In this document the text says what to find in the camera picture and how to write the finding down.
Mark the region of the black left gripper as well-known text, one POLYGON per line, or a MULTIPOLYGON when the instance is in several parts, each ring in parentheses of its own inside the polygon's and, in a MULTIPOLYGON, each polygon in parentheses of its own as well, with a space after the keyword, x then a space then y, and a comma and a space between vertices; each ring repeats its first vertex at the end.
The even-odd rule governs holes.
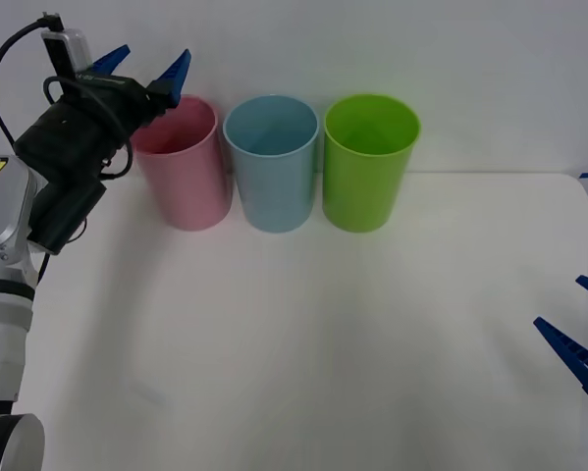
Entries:
POLYGON ((112 76, 130 53, 124 44, 94 61, 88 68, 92 73, 50 78, 51 85, 62 88, 50 106, 52 145, 125 145, 152 121, 152 109, 158 117, 178 107, 191 61, 189 50, 147 88, 132 78, 112 76))

